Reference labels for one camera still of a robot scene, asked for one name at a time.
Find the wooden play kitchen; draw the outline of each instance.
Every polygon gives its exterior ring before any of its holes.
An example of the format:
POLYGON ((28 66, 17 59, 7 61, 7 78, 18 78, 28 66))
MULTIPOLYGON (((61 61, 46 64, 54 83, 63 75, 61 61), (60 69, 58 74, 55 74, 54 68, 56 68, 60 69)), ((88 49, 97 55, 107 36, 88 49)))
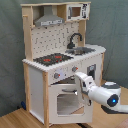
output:
POLYGON ((52 124, 92 122, 93 102, 79 103, 74 74, 91 75, 100 86, 105 49, 85 45, 90 2, 22 4, 27 111, 52 124))

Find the oven handle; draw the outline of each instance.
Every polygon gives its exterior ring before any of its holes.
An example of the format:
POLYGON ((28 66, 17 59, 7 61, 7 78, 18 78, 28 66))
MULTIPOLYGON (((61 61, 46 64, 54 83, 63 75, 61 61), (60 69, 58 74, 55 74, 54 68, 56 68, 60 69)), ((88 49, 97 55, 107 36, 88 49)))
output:
POLYGON ((62 89, 62 92, 70 92, 70 93, 75 93, 77 90, 70 90, 70 89, 62 89))

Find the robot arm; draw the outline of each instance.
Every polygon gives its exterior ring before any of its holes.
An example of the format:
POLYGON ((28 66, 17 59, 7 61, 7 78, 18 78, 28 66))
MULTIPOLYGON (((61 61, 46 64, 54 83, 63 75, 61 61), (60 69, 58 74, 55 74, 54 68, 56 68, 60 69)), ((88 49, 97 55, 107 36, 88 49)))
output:
POLYGON ((128 105, 120 105, 121 88, 113 82, 106 82, 102 87, 96 86, 93 78, 82 72, 75 74, 78 98, 83 102, 83 94, 89 101, 101 104, 101 108, 108 114, 128 113, 128 105))

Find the blue sensor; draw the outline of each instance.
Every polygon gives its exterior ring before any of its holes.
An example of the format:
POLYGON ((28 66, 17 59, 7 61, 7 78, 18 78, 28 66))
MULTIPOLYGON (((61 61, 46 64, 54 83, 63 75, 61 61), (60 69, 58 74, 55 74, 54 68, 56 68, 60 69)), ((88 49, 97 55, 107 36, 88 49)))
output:
POLYGON ((113 102, 113 103, 115 103, 115 102, 116 102, 116 100, 112 100, 112 102, 113 102))

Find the oven window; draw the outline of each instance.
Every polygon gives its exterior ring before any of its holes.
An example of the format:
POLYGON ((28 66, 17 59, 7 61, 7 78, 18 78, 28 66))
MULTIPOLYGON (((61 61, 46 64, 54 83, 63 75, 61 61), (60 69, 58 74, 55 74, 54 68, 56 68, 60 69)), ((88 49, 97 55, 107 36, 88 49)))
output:
POLYGON ((57 96, 57 114, 62 115, 72 115, 72 114, 83 114, 84 109, 80 109, 84 105, 79 103, 78 96, 74 94, 60 94, 57 96))
POLYGON ((80 16, 81 7, 72 7, 72 17, 80 16))

